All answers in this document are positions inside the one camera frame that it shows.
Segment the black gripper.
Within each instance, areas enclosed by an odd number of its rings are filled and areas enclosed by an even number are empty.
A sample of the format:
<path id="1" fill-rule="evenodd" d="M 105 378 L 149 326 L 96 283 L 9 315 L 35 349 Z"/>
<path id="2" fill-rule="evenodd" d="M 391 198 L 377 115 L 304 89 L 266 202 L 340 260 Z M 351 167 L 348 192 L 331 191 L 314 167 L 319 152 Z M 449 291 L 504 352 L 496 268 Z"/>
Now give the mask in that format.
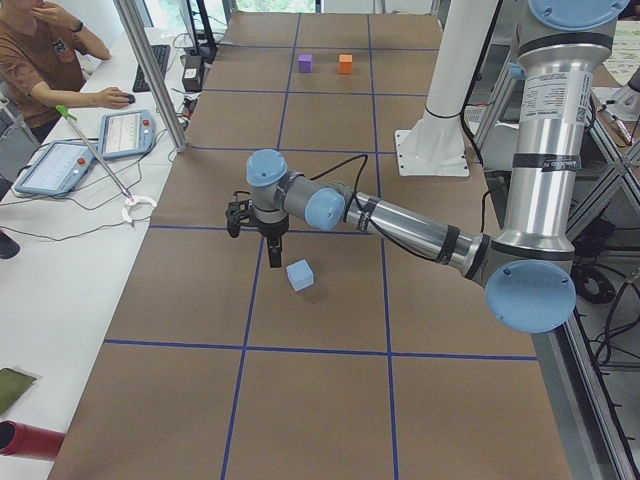
<path id="1" fill-rule="evenodd" d="M 289 229 L 289 218 L 284 217 L 276 222 L 257 221 L 258 231 L 267 238 L 269 266 L 280 268 L 282 266 L 282 240 Z"/>

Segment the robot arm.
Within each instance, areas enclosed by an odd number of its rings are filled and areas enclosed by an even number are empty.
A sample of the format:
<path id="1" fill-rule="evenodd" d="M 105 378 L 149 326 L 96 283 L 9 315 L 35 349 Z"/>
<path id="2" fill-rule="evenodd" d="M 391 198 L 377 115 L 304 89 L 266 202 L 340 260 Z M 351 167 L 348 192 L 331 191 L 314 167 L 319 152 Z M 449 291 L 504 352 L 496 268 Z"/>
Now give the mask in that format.
<path id="1" fill-rule="evenodd" d="M 550 331 L 572 313 L 574 248 L 566 228 L 596 68 L 611 54 L 622 1 L 522 1 L 505 73 L 524 77 L 518 124 L 497 122 L 502 100 L 486 110 L 478 144 L 486 163 L 511 173 L 504 224 L 495 236 L 470 235 L 338 182 L 320 183 L 266 149 L 246 164 L 247 200 L 229 205 L 227 229 L 244 225 L 266 238 L 281 263 L 291 217 L 331 230 L 347 223 L 422 259 L 448 265 L 482 286 L 495 317 L 521 332 Z"/>

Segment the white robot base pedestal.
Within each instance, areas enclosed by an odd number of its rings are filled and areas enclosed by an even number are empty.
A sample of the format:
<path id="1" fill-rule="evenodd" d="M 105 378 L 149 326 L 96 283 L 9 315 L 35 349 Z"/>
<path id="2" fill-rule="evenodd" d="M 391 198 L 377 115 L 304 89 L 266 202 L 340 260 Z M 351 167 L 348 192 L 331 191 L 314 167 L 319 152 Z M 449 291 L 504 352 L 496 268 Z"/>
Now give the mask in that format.
<path id="1" fill-rule="evenodd" d="M 469 175 L 461 115 L 498 12 L 498 0 L 450 2 L 423 116 L 395 132 L 400 175 Z"/>

